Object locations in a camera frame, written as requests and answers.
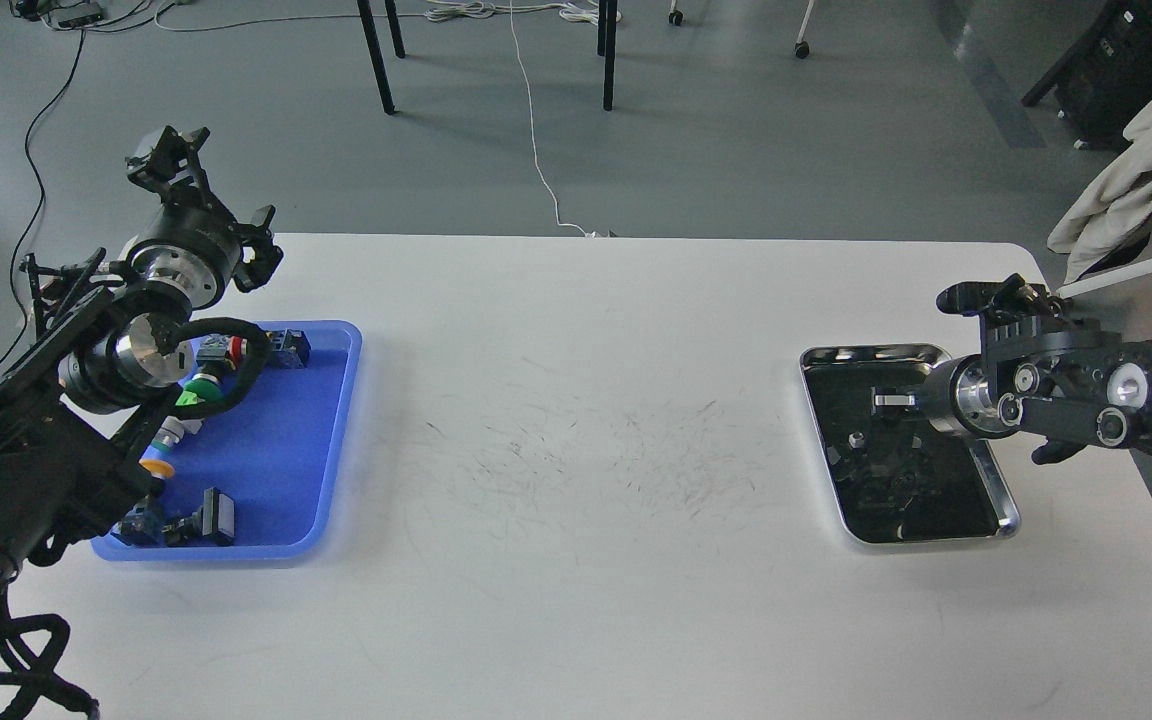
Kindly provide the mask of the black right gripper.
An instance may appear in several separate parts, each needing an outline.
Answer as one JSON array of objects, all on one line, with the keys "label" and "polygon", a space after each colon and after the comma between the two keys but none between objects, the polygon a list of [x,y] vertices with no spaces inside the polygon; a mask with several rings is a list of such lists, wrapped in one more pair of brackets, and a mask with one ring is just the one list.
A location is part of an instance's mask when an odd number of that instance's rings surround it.
[{"label": "black right gripper", "polygon": [[[1023,397],[1064,397],[1061,357],[1102,344],[1102,325],[1071,318],[1064,301],[1020,274],[1001,282],[965,281],[938,293],[943,314],[975,316],[980,351],[929,370],[922,414],[940,432],[1001,439],[1020,430]],[[914,393],[874,392],[874,409],[918,407]]]}]

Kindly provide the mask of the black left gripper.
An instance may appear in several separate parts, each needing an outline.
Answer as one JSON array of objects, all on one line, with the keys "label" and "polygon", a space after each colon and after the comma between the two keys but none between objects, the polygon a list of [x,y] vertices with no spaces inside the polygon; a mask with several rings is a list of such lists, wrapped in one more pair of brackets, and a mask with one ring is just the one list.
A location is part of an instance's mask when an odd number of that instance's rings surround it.
[{"label": "black left gripper", "polygon": [[[214,306],[233,279],[241,293],[259,290],[282,264],[271,223],[273,205],[255,211],[251,223],[236,223],[223,200],[211,191],[198,151],[211,135],[200,127],[179,132],[172,126],[147,132],[126,159],[126,176],[159,196],[150,223],[126,247],[132,272],[146,281],[168,283],[191,306]],[[241,249],[251,258],[241,259]]]}]

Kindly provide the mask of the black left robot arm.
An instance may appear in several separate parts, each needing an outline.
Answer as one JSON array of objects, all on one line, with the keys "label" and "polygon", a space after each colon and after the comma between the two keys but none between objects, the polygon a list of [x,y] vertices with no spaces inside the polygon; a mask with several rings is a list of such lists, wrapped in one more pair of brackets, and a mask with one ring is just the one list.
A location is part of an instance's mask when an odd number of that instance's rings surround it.
[{"label": "black left robot arm", "polygon": [[212,192],[209,129],[150,135],[127,176],[159,197],[154,219],[108,262],[50,268],[26,256],[36,341],[0,378],[0,712],[40,700],[96,719],[99,702],[58,675],[70,628],[56,614],[13,617],[6,597],[26,562],[55,564],[70,544],[109,532],[162,484],[142,465],[164,420],[227,414],[270,359],[268,333],[218,316],[229,285],[253,291],[283,259],[274,209],[238,222]]}]

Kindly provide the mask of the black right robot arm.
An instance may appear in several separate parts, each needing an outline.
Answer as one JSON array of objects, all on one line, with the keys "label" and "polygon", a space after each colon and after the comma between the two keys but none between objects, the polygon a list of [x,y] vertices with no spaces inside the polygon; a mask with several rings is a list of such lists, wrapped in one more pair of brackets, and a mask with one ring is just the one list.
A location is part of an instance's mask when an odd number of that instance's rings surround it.
[{"label": "black right robot arm", "polygon": [[1152,340],[1126,341],[1023,276],[952,285],[945,314],[973,316],[980,351],[929,370],[914,386],[877,387],[874,414],[914,411],[937,432],[1002,439],[1041,435],[1036,464],[1085,447],[1137,448],[1152,457]]}]

